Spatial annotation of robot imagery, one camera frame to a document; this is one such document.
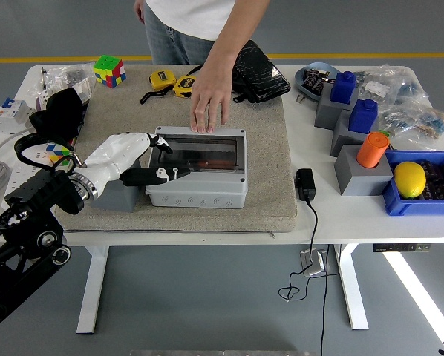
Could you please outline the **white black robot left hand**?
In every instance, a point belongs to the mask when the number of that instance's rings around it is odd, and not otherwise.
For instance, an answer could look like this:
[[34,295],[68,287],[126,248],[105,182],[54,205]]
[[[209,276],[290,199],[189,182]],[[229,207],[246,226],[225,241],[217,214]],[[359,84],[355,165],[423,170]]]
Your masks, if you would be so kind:
[[77,168],[79,180],[91,199],[100,198],[109,182],[120,180],[124,186],[162,185],[191,173],[188,168],[135,168],[133,164],[149,149],[156,147],[172,153],[167,141],[155,133],[111,135]]

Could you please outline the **person's left hand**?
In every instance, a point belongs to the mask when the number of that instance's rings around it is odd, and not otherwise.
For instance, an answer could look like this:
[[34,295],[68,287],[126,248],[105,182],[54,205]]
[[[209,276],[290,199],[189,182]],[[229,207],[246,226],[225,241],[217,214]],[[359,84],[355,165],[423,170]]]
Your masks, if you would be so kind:
[[232,68],[213,67],[207,62],[192,86],[190,128],[199,134],[211,134],[218,123],[229,120],[232,95]]

